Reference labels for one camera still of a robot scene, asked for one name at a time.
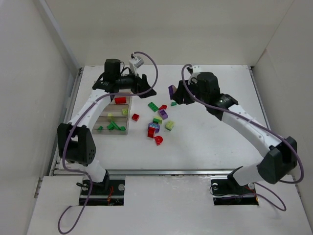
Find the green lego plate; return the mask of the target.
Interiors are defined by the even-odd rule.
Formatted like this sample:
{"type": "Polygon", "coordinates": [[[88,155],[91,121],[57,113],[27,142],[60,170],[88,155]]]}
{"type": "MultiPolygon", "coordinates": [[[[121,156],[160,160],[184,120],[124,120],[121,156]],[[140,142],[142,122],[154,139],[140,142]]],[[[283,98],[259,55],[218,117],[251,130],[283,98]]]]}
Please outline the green lego plate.
{"type": "Polygon", "coordinates": [[[150,102],[150,103],[148,104],[148,107],[149,107],[153,112],[156,112],[156,111],[159,110],[159,107],[156,106],[153,102],[150,102]]]}

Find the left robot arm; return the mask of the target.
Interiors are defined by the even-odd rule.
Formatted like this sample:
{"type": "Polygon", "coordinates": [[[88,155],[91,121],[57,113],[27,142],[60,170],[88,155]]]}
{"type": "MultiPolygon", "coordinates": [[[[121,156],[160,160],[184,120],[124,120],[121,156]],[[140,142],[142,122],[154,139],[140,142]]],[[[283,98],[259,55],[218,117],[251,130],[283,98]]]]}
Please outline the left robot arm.
{"type": "Polygon", "coordinates": [[[78,164],[78,169],[72,172],[86,175],[91,183],[107,185],[109,180],[108,173],[96,159],[96,145],[92,137],[94,125],[103,110],[116,96],[147,98],[157,94],[148,84],[147,76],[137,73],[143,64],[140,56],[132,56],[129,73],[124,74],[120,60],[107,59],[104,72],[95,81],[84,106],[69,122],[61,123],[57,128],[62,162],[78,164]]]}

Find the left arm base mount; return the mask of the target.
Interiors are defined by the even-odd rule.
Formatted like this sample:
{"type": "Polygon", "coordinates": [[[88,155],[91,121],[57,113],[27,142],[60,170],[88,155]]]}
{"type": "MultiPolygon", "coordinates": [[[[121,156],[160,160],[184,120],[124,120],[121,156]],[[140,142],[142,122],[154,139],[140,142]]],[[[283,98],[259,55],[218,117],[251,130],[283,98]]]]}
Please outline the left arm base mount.
{"type": "Polygon", "coordinates": [[[108,172],[101,183],[92,183],[92,190],[89,198],[90,180],[84,179],[76,185],[81,188],[79,205],[83,206],[123,206],[126,181],[125,177],[108,176],[108,172]]]}

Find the long red lego brick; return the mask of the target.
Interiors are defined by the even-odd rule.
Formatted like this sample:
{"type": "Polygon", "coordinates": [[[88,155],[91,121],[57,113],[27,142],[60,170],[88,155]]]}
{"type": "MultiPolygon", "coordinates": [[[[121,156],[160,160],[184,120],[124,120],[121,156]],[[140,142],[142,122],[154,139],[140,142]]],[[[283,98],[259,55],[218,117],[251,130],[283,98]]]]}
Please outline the long red lego brick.
{"type": "Polygon", "coordinates": [[[126,104],[127,103],[127,99],[126,97],[116,97],[114,99],[116,104],[126,104]]]}

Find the purple hollow lego brick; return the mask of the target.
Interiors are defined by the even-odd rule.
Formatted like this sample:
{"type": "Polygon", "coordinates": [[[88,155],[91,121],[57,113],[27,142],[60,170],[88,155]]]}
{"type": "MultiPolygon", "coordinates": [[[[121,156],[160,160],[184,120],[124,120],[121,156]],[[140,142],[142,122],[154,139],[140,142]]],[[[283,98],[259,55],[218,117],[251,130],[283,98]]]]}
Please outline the purple hollow lego brick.
{"type": "Polygon", "coordinates": [[[164,109],[159,109],[158,110],[158,114],[160,115],[160,117],[162,119],[167,119],[168,118],[168,114],[166,113],[166,111],[164,109]]]}

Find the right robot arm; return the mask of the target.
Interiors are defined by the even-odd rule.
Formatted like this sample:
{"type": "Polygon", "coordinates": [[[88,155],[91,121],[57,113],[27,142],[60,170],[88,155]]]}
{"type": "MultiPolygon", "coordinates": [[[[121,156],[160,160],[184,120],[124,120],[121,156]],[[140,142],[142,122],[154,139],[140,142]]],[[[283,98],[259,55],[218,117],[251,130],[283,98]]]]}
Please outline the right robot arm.
{"type": "Polygon", "coordinates": [[[213,73],[193,73],[188,80],[182,79],[177,87],[170,86],[169,94],[179,105],[194,102],[204,105],[208,113],[235,129],[262,156],[259,163],[241,166],[228,174],[226,184],[230,188],[259,181],[276,184],[297,166],[295,139],[284,139],[253,121],[235,98],[221,93],[213,73]]]}

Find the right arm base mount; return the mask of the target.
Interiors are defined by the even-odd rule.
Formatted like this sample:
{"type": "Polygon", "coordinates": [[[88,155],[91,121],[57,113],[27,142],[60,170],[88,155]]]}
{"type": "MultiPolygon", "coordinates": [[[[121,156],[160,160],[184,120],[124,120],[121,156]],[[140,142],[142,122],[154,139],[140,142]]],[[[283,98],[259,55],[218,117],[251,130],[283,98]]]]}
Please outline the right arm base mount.
{"type": "Polygon", "coordinates": [[[233,174],[239,169],[228,175],[211,177],[209,191],[213,195],[214,206],[259,205],[255,189],[250,189],[248,184],[240,186],[233,178],[233,174]]]}

